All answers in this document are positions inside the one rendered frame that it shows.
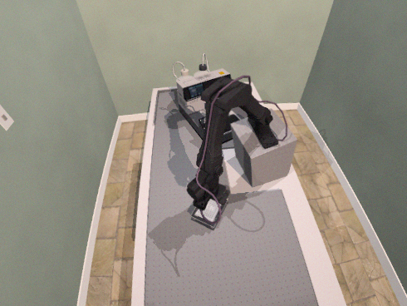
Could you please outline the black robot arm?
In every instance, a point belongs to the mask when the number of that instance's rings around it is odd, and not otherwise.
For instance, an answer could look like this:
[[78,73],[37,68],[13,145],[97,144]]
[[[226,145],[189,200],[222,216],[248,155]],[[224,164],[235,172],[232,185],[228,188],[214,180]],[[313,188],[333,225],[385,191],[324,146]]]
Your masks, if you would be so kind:
[[[217,99],[214,104],[211,105],[219,90],[221,90],[231,81],[233,81],[233,79],[223,76],[204,90],[201,95],[201,100],[206,101],[206,120],[203,133],[203,142],[199,149],[199,153],[197,154],[197,167],[199,167],[202,160],[204,147],[205,156],[203,164],[200,168],[198,181],[203,188],[213,193],[215,197],[218,194],[219,176],[223,173],[223,133],[226,121],[228,119],[228,114],[232,108],[239,106],[248,114],[248,121],[264,149],[278,145],[277,138],[274,136],[272,130],[268,128],[269,124],[273,120],[271,112],[268,108],[260,105],[252,96],[251,85],[240,81],[235,81],[231,86],[224,89],[218,96],[219,99]],[[209,95],[211,92],[212,94]],[[225,111],[224,109],[229,110]],[[216,187],[212,189],[209,188],[214,186]],[[212,196],[197,185],[196,177],[190,183],[188,183],[187,188],[187,192],[194,199],[194,206],[199,210],[201,208],[205,210],[210,197]]]

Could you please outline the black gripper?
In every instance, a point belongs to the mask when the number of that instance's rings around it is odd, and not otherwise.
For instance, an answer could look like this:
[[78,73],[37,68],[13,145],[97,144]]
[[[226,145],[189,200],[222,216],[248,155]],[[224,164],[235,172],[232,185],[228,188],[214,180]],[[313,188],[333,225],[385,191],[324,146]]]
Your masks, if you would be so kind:
[[[225,185],[221,185],[221,184],[219,184],[219,183],[218,183],[218,185],[219,185],[219,192],[218,192],[216,198],[218,199],[219,204],[224,205],[225,202],[226,202],[226,200],[227,200],[227,198],[228,198],[228,195],[229,195],[230,191],[229,191],[229,190],[226,190],[226,186],[225,186]],[[224,192],[224,191],[225,191],[225,192]],[[221,198],[221,197],[222,197],[222,198]],[[215,200],[213,197],[210,197],[210,199],[211,199],[211,200]],[[215,200],[215,201],[216,201],[216,200]]]

